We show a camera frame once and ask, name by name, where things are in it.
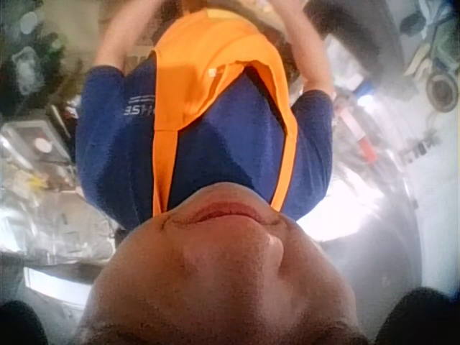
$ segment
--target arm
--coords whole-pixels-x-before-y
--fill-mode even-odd
[[[164,0],[130,0],[112,19],[96,54],[94,66],[123,69],[124,61]]]
[[[332,74],[324,43],[303,13],[300,0],[270,0],[287,30],[300,74],[305,78],[304,91],[321,90],[334,94]]]

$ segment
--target person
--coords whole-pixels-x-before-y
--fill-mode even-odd
[[[334,89],[300,1],[272,0],[305,77],[292,109],[277,51],[224,11],[177,20],[124,77],[160,2],[126,4],[83,92],[83,189],[130,233],[75,342],[367,344],[353,290],[292,220],[331,176]]]
[[[94,283],[75,342],[368,344],[321,248],[234,183],[133,231]]]
[[[128,53],[162,3],[128,1],[88,73],[76,134],[86,199],[126,231],[220,182],[254,190],[292,219],[306,215],[331,178],[334,86],[301,1],[272,1],[305,79],[292,108],[278,51],[222,10],[173,22],[124,76]]]

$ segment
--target lips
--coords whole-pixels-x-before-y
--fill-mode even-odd
[[[254,219],[257,223],[263,224],[263,217],[252,207],[242,203],[219,202],[213,203],[195,213],[190,222],[200,223],[209,219],[215,219],[223,216],[246,216]]]

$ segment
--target cheek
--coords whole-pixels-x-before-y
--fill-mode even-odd
[[[284,240],[280,274],[310,311],[334,315],[354,310],[354,294],[323,250],[296,225]]]

